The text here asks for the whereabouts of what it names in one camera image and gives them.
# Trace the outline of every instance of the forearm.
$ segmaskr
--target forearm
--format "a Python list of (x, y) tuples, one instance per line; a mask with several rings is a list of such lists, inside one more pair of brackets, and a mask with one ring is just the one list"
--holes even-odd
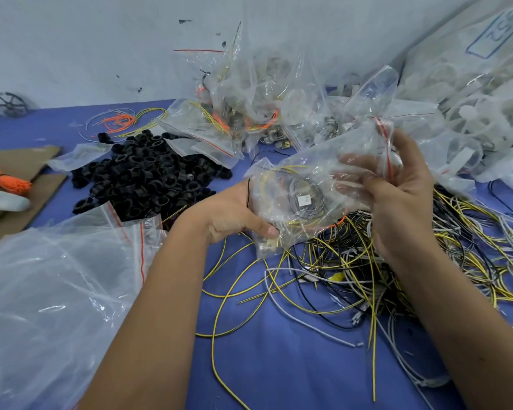
[(209, 244), (198, 224), (174, 224), (79, 410), (184, 409)]
[(470, 409), (513, 409), (513, 329), (440, 248), (393, 266)]

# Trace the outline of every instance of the blue table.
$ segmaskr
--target blue table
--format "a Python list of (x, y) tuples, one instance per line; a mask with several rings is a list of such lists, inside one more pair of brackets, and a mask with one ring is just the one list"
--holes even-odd
[[(78, 132), (85, 134), (85, 121), (99, 112), (120, 106), (127, 106), (135, 111), (151, 106), (166, 108), (171, 102), (45, 109), (32, 111), (18, 120), (0, 117), (0, 149), (60, 145), (63, 152), (68, 152), (76, 144), (83, 142)], [(265, 156), (272, 162), (278, 162), (283, 158), (274, 153), (266, 153)], [(250, 163), (247, 157), (234, 168), (231, 180), (216, 179), (212, 182), (211, 188), (221, 191), (241, 180)], [(485, 200), (492, 208), (506, 211), (498, 201), (492, 199), (486, 187), (479, 185), (478, 188), (480, 199)], [(495, 185), (495, 191), (513, 208), (513, 192), (499, 182)], [(44, 226), (50, 221), (59, 222), (72, 216), (74, 203), (85, 198), (87, 194), (88, 188), (75, 190), (70, 182), (65, 183), (33, 221), (32, 226)], [(230, 237), (227, 241), (226, 257), (246, 243), (245, 237)], [(215, 264), (221, 249), (222, 243), (210, 248), (207, 270)], [(254, 248), (247, 248), (209, 278), (204, 288), (215, 294), (226, 294), (239, 273), (253, 261), (254, 256)], [(278, 260), (272, 260), (270, 266), (276, 266), (277, 263)], [(289, 279), (288, 272), (280, 273), (280, 281)], [(262, 279), (263, 275), (264, 265), (258, 262), (239, 281), (236, 289), (250, 287)], [(316, 292), (313, 285), (304, 285), (305, 292), (318, 309), (337, 309), (337, 305), (322, 287), (318, 286)], [(239, 305), (238, 300), (265, 290), (265, 286), (260, 285), (246, 295), (228, 300), (220, 315), (217, 332), (233, 328), (244, 321), (258, 304), (258, 301), (251, 301)], [(305, 306), (295, 285), (289, 285), (286, 293), (296, 303)], [(280, 299), (280, 295), (276, 295), (276, 299), (287, 312), (304, 322), (346, 341), (366, 344), (369, 333), (368, 321), (352, 332), (336, 330), (321, 318), (297, 310), (284, 299)], [(202, 296), (198, 332), (212, 332), (220, 302), (220, 299)], [(437, 376), (444, 373), (437, 352), (422, 330), (401, 322), (398, 324), (397, 338), (399, 350), (410, 351), (414, 355), (412, 362), (422, 374)], [(241, 329), (225, 337), (219, 337), (215, 342), (215, 361), (220, 377), (253, 410), (427, 408), (398, 365), (380, 332), (376, 361), (377, 402), (373, 403), (371, 357), (371, 352), (367, 351), (366, 347), (349, 348), (340, 345), (289, 320), (270, 300), (266, 300), (256, 315)], [(452, 384), (441, 389), (427, 389), (424, 393), (435, 410), (463, 408)], [(240, 408), (214, 377), (209, 339), (196, 339), (186, 407), (198, 410)]]

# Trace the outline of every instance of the person's left hand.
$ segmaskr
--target person's left hand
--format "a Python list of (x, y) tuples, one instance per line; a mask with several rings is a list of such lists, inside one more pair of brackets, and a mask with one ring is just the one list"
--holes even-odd
[(181, 216), (190, 216), (192, 221), (201, 223), (205, 227), (205, 232), (209, 233), (211, 243), (221, 241), (226, 236), (239, 233), (245, 228), (263, 237), (277, 238), (280, 234), (278, 230), (247, 208), (248, 181), (242, 181), (200, 201)]

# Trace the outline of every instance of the blue rectangle outline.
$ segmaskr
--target blue rectangle outline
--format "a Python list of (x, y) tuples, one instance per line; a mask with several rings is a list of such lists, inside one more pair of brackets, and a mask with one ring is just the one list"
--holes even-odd
[(498, 50), (499, 50), (499, 49), (500, 49), (500, 48), (501, 48), (501, 47), (502, 47), (502, 46), (503, 46), (503, 45), (504, 45), (504, 44), (505, 44), (505, 43), (506, 43), (510, 38), (511, 38), (511, 36), (513, 35), (513, 31), (511, 32), (511, 34), (510, 34), (509, 36), (507, 36), (507, 37), (506, 37), (506, 39), (505, 39), (504, 41), (502, 41), (502, 42), (500, 43), (500, 45), (499, 45), (498, 47), (496, 47), (496, 48), (492, 51), (492, 53), (491, 53), (491, 54), (489, 54), (489, 55), (488, 55), (488, 56), (486, 56), (486, 57), (481, 56), (480, 54), (477, 54), (477, 53), (471, 52), (471, 51), (469, 51), (469, 49), (470, 49), (470, 48), (472, 48), (472, 47), (473, 47), (473, 46), (474, 46), (474, 45), (475, 45), (475, 44), (476, 44), (476, 43), (477, 43), (477, 42), (478, 42), (478, 41), (483, 37), (483, 35), (484, 35), (487, 31), (489, 31), (489, 30), (490, 30), (490, 28), (494, 25), (494, 23), (496, 23), (496, 22), (500, 19), (500, 17), (502, 17), (502, 16), (503, 16), (503, 14), (500, 14), (498, 17), (496, 17), (496, 18), (494, 19), (494, 21), (493, 21), (492, 23), (490, 23), (490, 24), (489, 24), (489, 26), (485, 29), (485, 31), (483, 31), (483, 32), (479, 35), (479, 37), (477, 37), (477, 38), (475, 39), (475, 41), (474, 41), (473, 43), (471, 43), (471, 44), (470, 44), (470, 45), (465, 49), (465, 53), (467, 53), (467, 54), (472, 54), (472, 55), (474, 55), (474, 56), (480, 57), (481, 59), (490, 59), (490, 58), (491, 58), (491, 57), (492, 57), (492, 56), (493, 56), (493, 55), (494, 55), (494, 54), (495, 54), (495, 53), (496, 53), (496, 52), (497, 52), (497, 51), (498, 51)]

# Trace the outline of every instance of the cardboard piece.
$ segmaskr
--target cardboard piece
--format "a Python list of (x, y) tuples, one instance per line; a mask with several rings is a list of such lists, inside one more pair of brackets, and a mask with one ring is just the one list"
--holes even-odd
[(0, 172), (22, 180), (33, 181), (46, 166), (47, 161), (60, 151), (61, 147), (51, 145), (42, 148), (0, 151)]
[(48, 200), (55, 194), (67, 178), (66, 174), (44, 174), (37, 177), (26, 197), (30, 200), (30, 208), (25, 212), (0, 212), (0, 240), (8, 234), (23, 231), (25, 227), (40, 213)]

